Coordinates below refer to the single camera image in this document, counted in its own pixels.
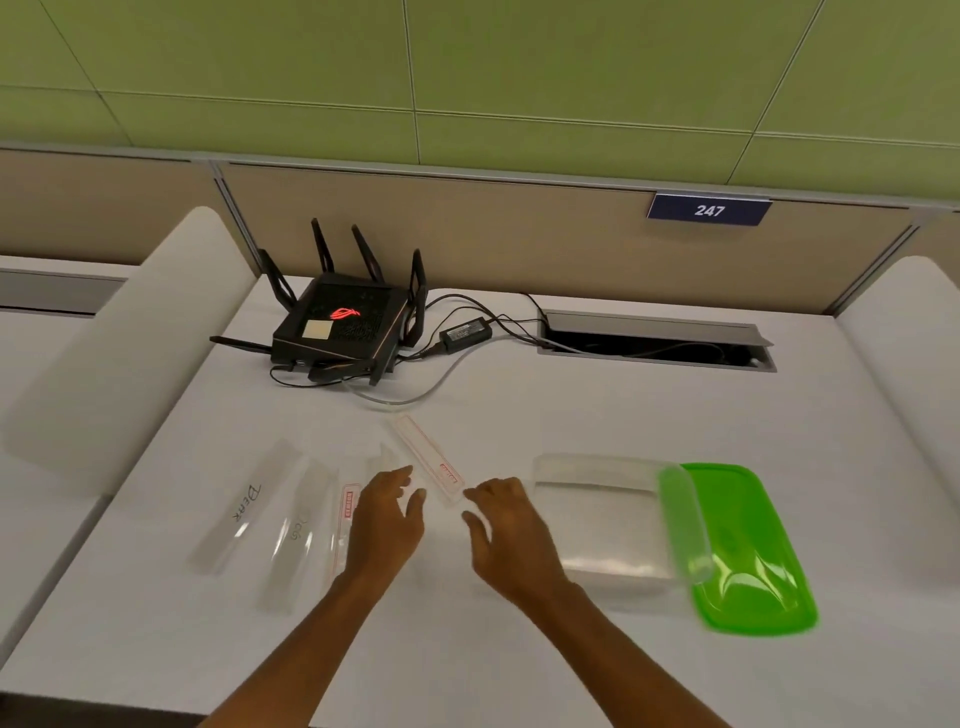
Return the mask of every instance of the person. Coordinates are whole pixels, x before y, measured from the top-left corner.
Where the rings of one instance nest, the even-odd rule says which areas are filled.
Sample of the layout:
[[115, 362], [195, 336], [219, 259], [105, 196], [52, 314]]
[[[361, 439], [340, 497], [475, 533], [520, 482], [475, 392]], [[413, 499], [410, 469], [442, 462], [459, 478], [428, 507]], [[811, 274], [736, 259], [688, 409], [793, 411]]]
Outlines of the person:
[[[364, 620], [423, 536], [423, 489], [401, 512], [412, 467], [379, 473], [353, 516], [347, 563], [326, 596], [201, 725], [306, 726]], [[729, 728], [569, 581], [546, 523], [516, 478], [464, 490], [473, 569], [556, 646], [614, 728]]]

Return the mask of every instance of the green lid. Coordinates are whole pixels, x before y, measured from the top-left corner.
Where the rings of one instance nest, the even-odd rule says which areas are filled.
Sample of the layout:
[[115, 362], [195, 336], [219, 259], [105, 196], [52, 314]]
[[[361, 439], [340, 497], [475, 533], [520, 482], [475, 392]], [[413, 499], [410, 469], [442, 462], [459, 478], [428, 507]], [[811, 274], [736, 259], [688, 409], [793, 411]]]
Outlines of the green lid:
[[788, 635], [817, 623], [804, 571], [763, 484], [738, 465], [690, 463], [713, 549], [713, 576], [693, 601], [713, 629]]

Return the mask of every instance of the red rog logo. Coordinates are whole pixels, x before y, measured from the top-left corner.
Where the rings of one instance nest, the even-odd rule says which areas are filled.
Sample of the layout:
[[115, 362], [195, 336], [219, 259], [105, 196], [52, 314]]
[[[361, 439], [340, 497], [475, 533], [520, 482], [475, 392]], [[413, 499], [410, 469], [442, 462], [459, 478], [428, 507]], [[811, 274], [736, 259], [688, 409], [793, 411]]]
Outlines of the red rog logo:
[[355, 308], [338, 308], [333, 313], [330, 314], [330, 319], [332, 321], [340, 321], [341, 319], [346, 319], [347, 316], [359, 316], [360, 311]]

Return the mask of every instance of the green wall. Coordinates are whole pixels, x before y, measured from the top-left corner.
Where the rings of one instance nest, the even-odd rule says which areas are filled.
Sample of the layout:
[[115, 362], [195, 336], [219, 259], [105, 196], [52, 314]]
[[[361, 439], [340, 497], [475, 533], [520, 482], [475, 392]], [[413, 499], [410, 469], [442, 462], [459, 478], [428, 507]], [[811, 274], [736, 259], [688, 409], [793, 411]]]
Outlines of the green wall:
[[0, 0], [0, 138], [960, 198], [956, 0]]

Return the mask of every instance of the person's left hand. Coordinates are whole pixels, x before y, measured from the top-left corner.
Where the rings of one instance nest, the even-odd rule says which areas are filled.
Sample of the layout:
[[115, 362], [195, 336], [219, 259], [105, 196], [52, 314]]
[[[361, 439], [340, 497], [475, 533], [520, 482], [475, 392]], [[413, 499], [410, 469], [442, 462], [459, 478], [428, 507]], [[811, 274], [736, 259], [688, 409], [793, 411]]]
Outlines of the person's left hand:
[[344, 576], [356, 578], [385, 592], [407, 563], [423, 536], [423, 502], [426, 491], [419, 488], [407, 501], [406, 515], [400, 511], [402, 489], [410, 484], [413, 466], [377, 473], [360, 493]]

